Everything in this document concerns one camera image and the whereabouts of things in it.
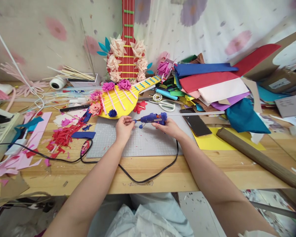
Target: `red guitar neck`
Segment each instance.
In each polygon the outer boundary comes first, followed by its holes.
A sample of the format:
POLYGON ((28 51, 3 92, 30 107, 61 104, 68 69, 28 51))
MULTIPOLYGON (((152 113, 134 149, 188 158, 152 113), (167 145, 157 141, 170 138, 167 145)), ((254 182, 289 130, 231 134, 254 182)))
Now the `red guitar neck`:
POLYGON ((135 0, 122 0, 123 15, 123 34, 122 40, 126 40, 126 44, 135 42, 134 38, 134 17, 135 17, 135 0))

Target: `blue hot glue gun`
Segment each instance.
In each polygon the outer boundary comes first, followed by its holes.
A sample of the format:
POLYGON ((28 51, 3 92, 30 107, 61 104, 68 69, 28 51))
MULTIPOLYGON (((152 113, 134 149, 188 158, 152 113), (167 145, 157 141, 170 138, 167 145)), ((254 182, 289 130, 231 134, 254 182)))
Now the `blue hot glue gun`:
POLYGON ((168 116, 167 116, 166 112, 162 112, 159 115, 151 113, 149 115, 141 117, 137 121, 140 121, 142 123, 155 122, 155 123, 160 123, 161 125, 165 125, 165 121, 167 121, 167 118, 168 118, 168 116))

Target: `black cable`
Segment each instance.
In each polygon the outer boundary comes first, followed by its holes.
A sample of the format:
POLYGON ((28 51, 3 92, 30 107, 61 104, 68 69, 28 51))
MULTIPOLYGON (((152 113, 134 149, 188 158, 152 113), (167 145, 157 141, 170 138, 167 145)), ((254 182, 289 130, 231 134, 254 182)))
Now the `black cable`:
MULTIPOLYGON (((38 154, 38 155, 40 155, 40 156, 42 156, 42 157, 44 157, 44 158, 46 158, 46 159, 48 159, 48 160, 54 160, 54 161, 62 161, 62 162, 66 162, 66 163, 75 163, 75 162, 77 162, 77 161, 79 161, 79 160, 81 160, 81 162, 82 163, 84 163, 84 164, 95 164, 95 163, 98 163, 99 161, 84 161, 82 158, 88 153, 88 151, 91 149, 91 147, 92 147, 92 145, 93 145, 93 140, 92 139, 88 139, 87 141, 91 141, 91 144, 90 144, 90 146, 89 146, 89 148, 85 151, 85 153, 83 153, 82 155, 81 155, 81 153, 80 153, 80 157, 77 159, 77 160, 75 160, 75 161, 69 161, 69 160, 63 160, 63 159, 58 159, 58 158, 50 158, 50 157, 48 157, 48 156, 46 156, 46 155, 44 155, 44 154, 42 154, 42 153, 40 153, 40 152, 38 152, 38 151, 35 151, 35 150, 32 150, 32 149, 30 149, 30 148, 28 148, 28 147, 26 147, 26 146, 24 146, 24 145, 21 145, 21 144, 18 144, 18 143, 0 143, 0 145, 14 145, 14 144, 16 144, 16 145, 19 145, 19 146, 21 146, 21 147, 23 147, 23 148, 25 148, 25 149, 27 149, 27 150, 29 150, 29 151, 31 151, 31 152, 33 152, 33 153, 35 153, 35 154, 38 154)), ((146 183, 146 182, 148 182, 148 181, 150 181, 150 180, 152 180, 152 179, 154 179, 154 178, 156 178, 157 176, 159 176, 163 171, 165 171, 167 168, 169 168, 169 167, 171 167, 176 161, 177 161, 177 158, 178 158, 178 154, 179 154, 179 143, 178 143, 178 140, 176 140, 177 141, 177 154, 176 154, 176 156, 175 156, 175 159, 174 159, 174 161, 171 163, 171 164, 169 164, 169 165, 167 165, 166 167, 164 167, 159 173, 157 173, 157 174, 155 174, 154 176, 151 176, 150 178, 148 178, 148 179, 145 179, 145 180, 143 180, 143 181, 137 181, 137 180, 135 180, 135 179, 133 179, 133 177, 131 177, 130 176, 130 174, 120 165, 120 164, 118 164, 118 166, 122 169, 122 171, 124 171, 124 173, 133 181, 133 182, 135 182, 135 183, 146 183)))

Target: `blue foam flower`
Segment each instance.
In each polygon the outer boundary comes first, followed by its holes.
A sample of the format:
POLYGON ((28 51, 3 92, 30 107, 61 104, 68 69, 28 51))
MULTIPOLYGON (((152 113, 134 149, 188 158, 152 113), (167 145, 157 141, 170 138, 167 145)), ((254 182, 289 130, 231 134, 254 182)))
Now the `blue foam flower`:
POLYGON ((115 111, 115 109, 111 109, 111 110, 109 111, 109 116, 110 116, 110 117, 116 117, 116 115, 117 115, 117 112, 115 111))

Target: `smartphone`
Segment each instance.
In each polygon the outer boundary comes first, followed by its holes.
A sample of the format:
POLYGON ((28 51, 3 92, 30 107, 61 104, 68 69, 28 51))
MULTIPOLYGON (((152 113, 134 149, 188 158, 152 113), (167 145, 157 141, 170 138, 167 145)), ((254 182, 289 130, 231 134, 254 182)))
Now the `smartphone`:
MULTIPOLYGON (((189 109, 180 110, 180 113, 182 114, 195 113, 195 111, 192 108, 189 108, 189 109)), ((197 115, 183 116, 183 118, 185 119, 187 124, 190 126, 195 136, 201 137, 201 136, 207 136, 212 134, 211 130, 206 126, 206 124, 203 122, 203 120, 199 116, 197 115)))

